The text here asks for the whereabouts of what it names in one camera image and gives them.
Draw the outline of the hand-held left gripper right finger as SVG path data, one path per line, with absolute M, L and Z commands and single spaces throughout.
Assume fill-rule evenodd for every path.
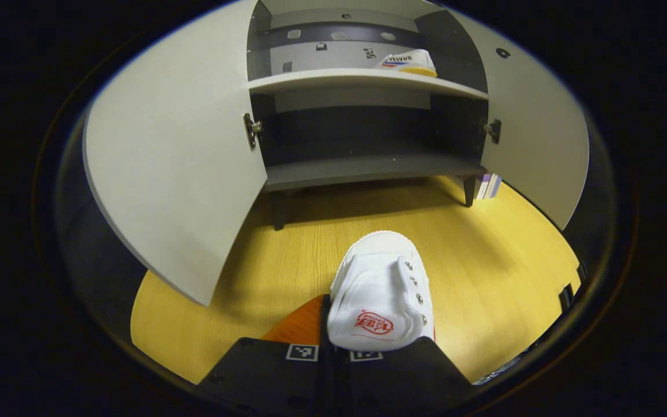
M 338 349 L 335 416 L 436 416 L 474 390 L 428 337 L 387 352 Z

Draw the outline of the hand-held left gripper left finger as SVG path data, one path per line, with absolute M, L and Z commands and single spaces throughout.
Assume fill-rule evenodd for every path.
M 202 398 L 232 416 L 327 416 L 334 352 L 326 321 L 329 295 L 293 312 L 304 341 L 239 338 L 197 385 Z

